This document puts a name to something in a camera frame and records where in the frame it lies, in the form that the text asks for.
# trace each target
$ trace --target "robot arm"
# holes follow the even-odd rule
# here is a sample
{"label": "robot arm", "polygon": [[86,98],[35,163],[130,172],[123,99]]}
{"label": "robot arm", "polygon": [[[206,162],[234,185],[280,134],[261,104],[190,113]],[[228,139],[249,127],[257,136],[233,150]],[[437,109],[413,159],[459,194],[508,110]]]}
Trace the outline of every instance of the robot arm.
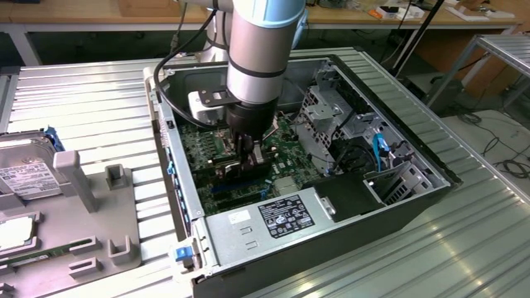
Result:
{"label": "robot arm", "polygon": [[293,44],[304,0],[186,0],[232,12],[225,90],[206,93],[202,106],[225,110],[240,162],[222,177],[250,176],[268,171],[270,161],[261,152],[281,94],[282,74]]}

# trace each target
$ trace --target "circuit board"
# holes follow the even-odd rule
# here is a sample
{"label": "circuit board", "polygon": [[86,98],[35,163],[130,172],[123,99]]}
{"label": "circuit board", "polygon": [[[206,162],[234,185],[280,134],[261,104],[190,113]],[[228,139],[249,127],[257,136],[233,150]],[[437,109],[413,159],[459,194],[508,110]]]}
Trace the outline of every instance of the circuit board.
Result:
{"label": "circuit board", "polygon": [[297,141],[294,132],[288,127],[288,119],[277,118],[277,130],[265,133],[265,148],[276,147],[272,169],[264,177],[242,184],[214,186],[204,172],[210,169],[210,160],[234,156],[228,129],[200,132],[193,125],[180,127],[180,138],[186,160],[193,175],[194,187],[206,215],[241,207],[280,195],[273,181],[290,177],[297,189],[301,185],[320,177],[318,171]]}

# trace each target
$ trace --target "warning label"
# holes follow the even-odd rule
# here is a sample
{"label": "warning label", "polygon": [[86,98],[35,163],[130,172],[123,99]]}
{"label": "warning label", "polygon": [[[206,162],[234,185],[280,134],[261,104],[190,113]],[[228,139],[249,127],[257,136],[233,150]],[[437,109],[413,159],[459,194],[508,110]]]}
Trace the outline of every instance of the warning label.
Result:
{"label": "warning label", "polygon": [[260,205],[257,208],[273,238],[314,225],[298,195]]}
{"label": "warning label", "polygon": [[57,180],[45,163],[0,169],[0,179],[18,196],[58,188]]}

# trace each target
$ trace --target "sticker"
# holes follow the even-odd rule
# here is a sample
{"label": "sticker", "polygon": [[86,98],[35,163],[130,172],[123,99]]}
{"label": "sticker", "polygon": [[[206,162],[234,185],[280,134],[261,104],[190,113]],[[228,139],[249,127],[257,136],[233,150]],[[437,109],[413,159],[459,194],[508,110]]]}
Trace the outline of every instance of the sticker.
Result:
{"label": "sticker", "polygon": [[272,238],[280,238],[314,225],[298,195],[260,205],[257,209]]}
{"label": "sticker", "polygon": [[244,222],[245,220],[249,220],[248,210],[242,210],[232,214],[228,214],[228,220],[232,225],[236,224],[237,222]]}
{"label": "sticker", "polygon": [[45,163],[0,169],[0,179],[18,196],[58,188],[57,180]]}

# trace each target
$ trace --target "blue cable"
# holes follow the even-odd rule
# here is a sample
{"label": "blue cable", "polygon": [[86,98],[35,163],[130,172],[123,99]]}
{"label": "blue cable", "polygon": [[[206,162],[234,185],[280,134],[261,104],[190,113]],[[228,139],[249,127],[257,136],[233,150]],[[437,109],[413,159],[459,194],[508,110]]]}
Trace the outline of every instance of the blue cable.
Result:
{"label": "blue cable", "polygon": [[384,137],[381,133],[376,133],[373,135],[372,148],[373,148],[374,160],[377,161],[377,172],[380,172],[378,148],[381,148],[384,151],[389,151],[389,147],[386,145],[386,142],[384,141]]}

